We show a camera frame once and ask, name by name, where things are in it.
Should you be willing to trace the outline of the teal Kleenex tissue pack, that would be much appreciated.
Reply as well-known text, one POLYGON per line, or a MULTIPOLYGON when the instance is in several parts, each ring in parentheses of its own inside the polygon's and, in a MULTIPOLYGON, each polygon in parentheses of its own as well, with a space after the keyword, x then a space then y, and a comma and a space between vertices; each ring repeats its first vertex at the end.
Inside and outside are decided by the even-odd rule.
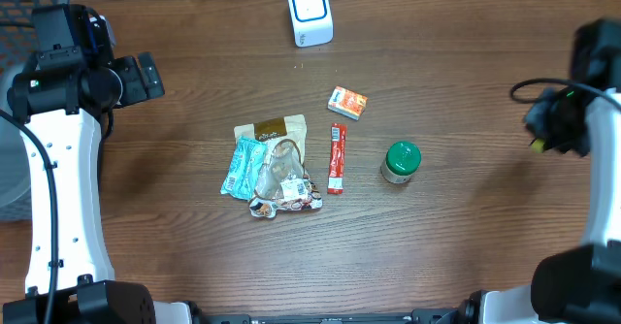
POLYGON ((263 166, 267 146, 257 140, 240 137, 220 193, 249 201, 263 166))

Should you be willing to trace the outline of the brown snack pouch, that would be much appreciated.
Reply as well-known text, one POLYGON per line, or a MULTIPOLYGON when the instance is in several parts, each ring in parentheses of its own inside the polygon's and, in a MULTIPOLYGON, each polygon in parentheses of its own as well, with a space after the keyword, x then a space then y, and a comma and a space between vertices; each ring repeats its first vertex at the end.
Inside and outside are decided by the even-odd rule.
POLYGON ((253 216, 274 218, 279 211, 322 207, 321 194, 305 168, 307 124, 302 114, 239 125, 234 135, 266 147, 248 199, 253 216))

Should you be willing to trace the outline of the green lid jar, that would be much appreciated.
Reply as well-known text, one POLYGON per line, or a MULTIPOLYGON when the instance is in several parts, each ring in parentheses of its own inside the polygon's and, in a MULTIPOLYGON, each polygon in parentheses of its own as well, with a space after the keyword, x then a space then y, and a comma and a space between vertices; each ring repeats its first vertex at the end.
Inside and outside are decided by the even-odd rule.
POLYGON ((422 155, 417 145, 399 141, 386 152, 380 171, 383 177, 394 184, 410 181, 422 162, 422 155))

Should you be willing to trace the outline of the orange Kleenex tissue box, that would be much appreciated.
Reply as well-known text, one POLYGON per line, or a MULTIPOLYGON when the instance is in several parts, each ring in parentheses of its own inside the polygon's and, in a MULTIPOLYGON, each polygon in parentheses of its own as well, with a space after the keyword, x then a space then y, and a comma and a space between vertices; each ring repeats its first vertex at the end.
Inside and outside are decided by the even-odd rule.
POLYGON ((336 86, 330 96, 327 108, 354 120, 358 120, 367 107, 368 98, 362 94, 336 86))

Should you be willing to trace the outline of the red snack stick packet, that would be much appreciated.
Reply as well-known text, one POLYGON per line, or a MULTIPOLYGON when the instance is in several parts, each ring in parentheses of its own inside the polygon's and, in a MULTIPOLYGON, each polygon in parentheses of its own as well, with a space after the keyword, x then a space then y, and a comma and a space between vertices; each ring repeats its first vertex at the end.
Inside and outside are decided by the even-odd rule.
POLYGON ((327 192, 339 195, 343 193, 344 150, 347 127, 333 123, 331 126, 331 156, 327 192))

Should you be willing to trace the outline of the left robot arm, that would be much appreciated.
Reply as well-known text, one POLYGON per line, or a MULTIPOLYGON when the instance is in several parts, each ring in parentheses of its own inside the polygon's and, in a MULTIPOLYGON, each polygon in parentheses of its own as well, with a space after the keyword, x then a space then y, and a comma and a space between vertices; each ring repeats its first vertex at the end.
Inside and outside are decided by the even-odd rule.
POLYGON ((190 323, 185 302, 116 279, 101 223, 98 161, 113 112, 161 97, 149 53, 115 57, 107 22, 82 5, 37 8, 34 64, 15 75, 5 118, 28 154, 32 249, 7 323, 190 323))

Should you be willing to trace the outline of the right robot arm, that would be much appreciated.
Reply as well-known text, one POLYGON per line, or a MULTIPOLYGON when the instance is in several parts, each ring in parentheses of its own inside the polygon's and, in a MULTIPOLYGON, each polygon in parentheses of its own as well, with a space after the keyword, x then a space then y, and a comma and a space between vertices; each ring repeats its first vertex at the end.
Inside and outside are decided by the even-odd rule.
POLYGON ((539 262, 532 281, 477 291, 442 323, 617 323, 620 320, 620 22, 600 18, 573 38, 568 79, 544 78, 523 121, 531 146, 590 158, 579 246, 539 262))

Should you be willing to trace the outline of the white barcode scanner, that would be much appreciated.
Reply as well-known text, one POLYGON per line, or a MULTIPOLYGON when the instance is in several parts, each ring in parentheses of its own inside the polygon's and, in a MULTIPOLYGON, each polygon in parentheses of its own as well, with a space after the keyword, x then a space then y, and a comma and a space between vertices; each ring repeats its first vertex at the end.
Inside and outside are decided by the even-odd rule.
POLYGON ((330 43, 334 22, 329 0, 287 0, 295 45, 307 48, 330 43))

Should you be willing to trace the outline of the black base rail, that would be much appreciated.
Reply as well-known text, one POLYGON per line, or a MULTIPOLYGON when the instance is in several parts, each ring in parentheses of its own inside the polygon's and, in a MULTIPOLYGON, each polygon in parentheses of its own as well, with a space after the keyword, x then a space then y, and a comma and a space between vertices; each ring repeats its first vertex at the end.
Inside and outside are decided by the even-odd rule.
POLYGON ((415 309, 410 313, 322 314, 290 316, 250 316, 248 314, 205 315, 208 324, 435 324, 455 322, 455 308, 415 309))

